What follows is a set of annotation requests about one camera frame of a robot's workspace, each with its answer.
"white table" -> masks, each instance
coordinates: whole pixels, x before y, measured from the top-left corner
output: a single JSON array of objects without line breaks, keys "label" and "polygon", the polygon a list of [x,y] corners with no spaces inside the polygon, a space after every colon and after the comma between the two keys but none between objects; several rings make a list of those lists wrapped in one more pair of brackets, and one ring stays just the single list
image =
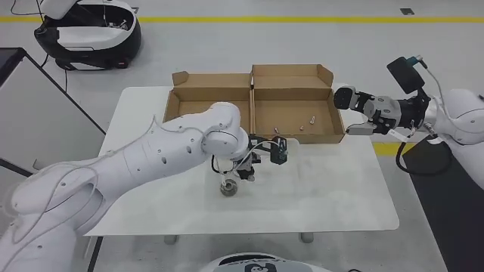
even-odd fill
[{"label": "white table", "polygon": [[[171,89],[125,89],[101,154],[146,132],[153,115],[162,120]],[[345,126],[362,122],[359,113],[341,113]],[[308,233],[399,226],[369,137],[345,136],[340,144],[301,145],[300,170],[288,175],[293,181],[267,168],[255,168],[256,181],[242,183],[233,198],[217,191],[220,178],[208,162],[147,183],[119,198],[87,235]],[[264,185],[270,189],[261,189]]]}]

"box lid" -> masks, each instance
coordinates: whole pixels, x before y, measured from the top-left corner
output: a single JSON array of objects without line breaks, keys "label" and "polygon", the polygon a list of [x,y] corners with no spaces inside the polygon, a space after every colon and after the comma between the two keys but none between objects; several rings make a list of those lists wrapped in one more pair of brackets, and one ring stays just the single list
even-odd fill
[{"label": "box lid", "polygon": [[172,74],[173,91],[180,100],[249,100],[249,73]]},{"label": "box lid", "polygon": [[248,73],[202,73],[178,72],[172,74],[173,85],[178,88],[250,88]]},{"label": "box lid", "polygon": [[330,88],[333,73],[321,64],[253,65],[254,88]]}]

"yellow floor line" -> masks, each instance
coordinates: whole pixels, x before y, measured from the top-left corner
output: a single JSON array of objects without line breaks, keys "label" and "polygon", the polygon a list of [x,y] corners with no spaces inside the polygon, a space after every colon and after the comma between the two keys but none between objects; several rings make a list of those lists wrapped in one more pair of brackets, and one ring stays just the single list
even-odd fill
[{"label": "yellow floor line", "polygon": [[[484,17],[186,16],[146,17],[142,23],[484,23]],[[0,16],[0,23],[38,23],[37,16]]]},{"label": "yellow floor line", "polygon": [[[413,146],[415,146],[415,143],[405,145],[402,154],[409,151]],[[399,147],[400,143],[373,143],[373,148],[377,156],[395,156]]]}]

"cardboard box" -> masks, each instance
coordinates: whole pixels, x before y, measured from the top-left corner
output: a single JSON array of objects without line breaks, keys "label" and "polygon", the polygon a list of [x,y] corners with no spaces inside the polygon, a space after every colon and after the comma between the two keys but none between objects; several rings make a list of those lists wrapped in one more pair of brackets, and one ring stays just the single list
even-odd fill
[{"label": "cardboard box", "polygon": [[345,130],[333,103],[332,72],[320,64],[254,65],[252,76],[252,133],[272,138],[278,128],[301,144],[341,142]]},{"label": "cardboard box", "polygon": [[231,102],[240,110],[240,126],[250,133],[250,74],[174,73],[163,121],[202,113],[215,102]]}]

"table leg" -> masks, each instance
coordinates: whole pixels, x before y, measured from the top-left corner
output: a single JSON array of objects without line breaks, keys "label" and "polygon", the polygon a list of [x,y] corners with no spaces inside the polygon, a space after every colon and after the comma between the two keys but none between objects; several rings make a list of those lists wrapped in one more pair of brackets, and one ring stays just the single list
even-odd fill
[{"label": "table leg", "polygon": [[313,232],[302,232],[299,234],[299,238],[303,243],[312,243],[315,240],[315,234]]},{"label": "table leg", "polygon": [[165,235],[163,240],[165,241],[166,245],[175,245],[178,242],[179,238],[179,235]]}]

